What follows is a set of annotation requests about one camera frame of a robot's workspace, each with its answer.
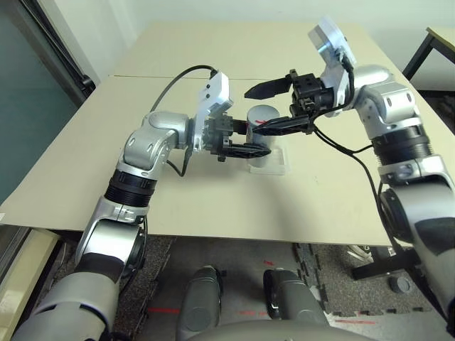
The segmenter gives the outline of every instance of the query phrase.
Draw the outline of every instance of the cylindrical object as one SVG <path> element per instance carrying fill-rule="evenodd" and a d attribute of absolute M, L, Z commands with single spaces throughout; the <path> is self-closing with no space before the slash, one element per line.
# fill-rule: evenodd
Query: cylindrical object
<path fill-rule="evenodd" d="M 279 112 L 274 107 L 269 105 L 256 105 L 251 108 L 247 113 L 247 143 L 249 144 L 262 144 L 272 149 L 274 143 L 274 136 L 263 136 L 260 134 L 253 133 L 253 129 L 261 124 L 270 121 L 271 119 L 279 118 Z M 264 167 L 267 163 L 269 156 L 263 156 L 261 158 L 251 158 L 248 163 L 253 167 Z"/>

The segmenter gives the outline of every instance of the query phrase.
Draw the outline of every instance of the red marking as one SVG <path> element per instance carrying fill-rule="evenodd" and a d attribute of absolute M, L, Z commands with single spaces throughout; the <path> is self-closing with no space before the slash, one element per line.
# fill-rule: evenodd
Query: red marking
<path fill-rule="evenodd" d="M 180 309 L 175 308 L 147 308 L 149 313 L 180 314 Z"/>
<path fill-rule="evenodd" d="M 256 312 L 254 310 L 241 310 L 239 311 L 240 315 L 248 315 L 248 316 L 256 316 Z"/>
<path fill-rule="evenodd" d="M 361 320 L 335 320 L 338 323 L 350 323 L 350 324 L 357 324 L 357 325 L 375 325 L 376 322 L 374 321 L 361 321 Z"/>

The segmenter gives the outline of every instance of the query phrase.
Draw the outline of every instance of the table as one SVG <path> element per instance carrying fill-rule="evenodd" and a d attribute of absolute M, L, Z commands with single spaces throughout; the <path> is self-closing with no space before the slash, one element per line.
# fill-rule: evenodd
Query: table
<path fill-rule="evenodd" d="M 427 27 L 427 32 L 427 37 L 403 71 L 408 80 L 415 75 L 433 49 L 455 64 L 455 27 Z"/>
<path fill-rule="evenodd" d="M 257 40 L 252 42 L 257 54 L 239 53 L 250 51 L 250 47 L 249 41 L 238 35 L 241 30 L 234 30 L 238 25 L 250 31 L 256 28 L 255 32 L 275 32 L 273 44 L 261 45 L 259 41 L 269 40 L 258 34 Z M 197 48 L 191 48 L 188 36 L 200 36 L 201 30 L 210 32 L 210 27 L 217 37 L 226 39 L 209 39 L 206 53 L 201 52 L 201 44 L 195 43 Z M 0 212 L 5 215 L 1 222 L 83 230 L 98 197 L 107 188 L 128 135 L 139 127 L 169 78 L 192 64 L 214 64 L 231 76 L 235 105 L 229 113 L 235 118 L 244 119 L 247 110 L 256 104 L 274 105 L 282 115 L 287 114 L 289 94 L 260 102 L 244 99 L 242 94 L 261 77 L 282 77 L 291 67 L 301 74 L 318 75 L 323 62 L 306 37 L 311 27 L 313 25 L 302 23 L 159 23 L 152 26 L 119 64 L 115 75 L 95 90 L 3 203 Z M 343 29 L 359 65 L 384 65 L 400 82 L 409 85 L 361 28 L 347 25 Z M 163 41 L 167 41 L 165 35 L 172 37 L 173 43 L 167 45 L 173 49 L 160 50 Z M 220 53 L 227 41 L 237 51 L 229 58 Z M 290 55 L 280 51 L 286 65 L 281 66 L 281 60 L 277 62 L 277 53 L 267 54 L 276 50 L 271 44 L 277 44 L 278 50 L 286 45 L 295 47 Z M 185 47 L 181 53 L 177 53 L 178 46 Z M 143 56 L 145 52 L 141 51 L 148 50 L 160 50 L 155 61 L 150 61 L 153 53 Z M 147 60 L 151 63 L 149 68 L 145 67 Z M 202 76 L 206 77 L 196 74 L 178 82 L 161 108 L 193 116 L 196 93 L 205 84 Z M 434 150 L 444 156 L 449 171 L 455 174 L 453 135 L 415 89 L 409 87 L 416 96 Z M 320 118 L 318 125 L 348 148 L 360 148 L 369 143 L 354 111 L 344 112 L 334 119 Z M 313 135 L 283 136 L 279 143 L 285 146 L 291 167 L 291 172 L 284 176 L 253 175 L 247 172 L 244 160 L 228 159 L 226 163 L 218 163 L 216 156 L 208 152 L 192 157 L 185 178 L 179 178 L 166 166 L 151 200 L 149 232 L 311 243 L 389 244 L 367 179 L 358 164 Z M 378 183 L 376 157 L 368 151 L 361 158 Z M 183 152 L 173 151 L 170 159 L 181 165 Z"/>
<path fill-rule="evenodd" d="M 53 233 L 32 230 L 14 259 L 0 288 L 1 341 L 11 339 L 57 240 Z"/>

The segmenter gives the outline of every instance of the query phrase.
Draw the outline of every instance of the tabletop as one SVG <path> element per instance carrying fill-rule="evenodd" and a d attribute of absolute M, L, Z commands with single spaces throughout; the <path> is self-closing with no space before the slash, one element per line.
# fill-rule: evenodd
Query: tabletop
<path fill-rule="evenodd" d="M 153 23 L 111 75 L 173 77 L 192 65 L 209 64 L 231 80 L 273 80 L 296 69 L 319 76 L 325 64 L 308 38 L 316 23 Z M 359 25 L 341 23 L 360 63 L 392 63 Z M 192 72 L 188 77 L 205 78 Z"/>
<path fill-rule="evenodd" d="M 431 26 L 427 32 L 455 52 L 455 27 Z"/>

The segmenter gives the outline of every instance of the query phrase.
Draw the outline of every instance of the metal stand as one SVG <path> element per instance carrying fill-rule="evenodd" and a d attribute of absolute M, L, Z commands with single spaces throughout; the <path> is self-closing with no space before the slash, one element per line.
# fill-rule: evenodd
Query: metal stand
<path fill-rule="evenodd" d="M 425 59 L 427 59 L 428 54 L 433 49 L 436 49 L 445 58 L 450 60 L 452 63 L 455 63 L 455 50 L 452 50 L 450 47 L 444 45 L 431 33 L 428 33 L 423 43 L 419 46 L 416 53 L 412 56 L 410 62 L 403 70 L 403 75 L 408 80 L 411 80 L 411 78 L 415 75 L 416 71 L 419 69 L 420 65 L 422 65 Z"/>
<path fill-rule="evenodd" d="M 420 259 L 414 249 L 404 251 L 402 254 L 396 254 L 384 259 L 375 259 L 373 254 L 374 263 L 359 266 L 352 270 L 352 277 L 354 280 L 374 277 L 386 274 L 388 272 L 410 268 L 414 265 L 420 264 Z"/>

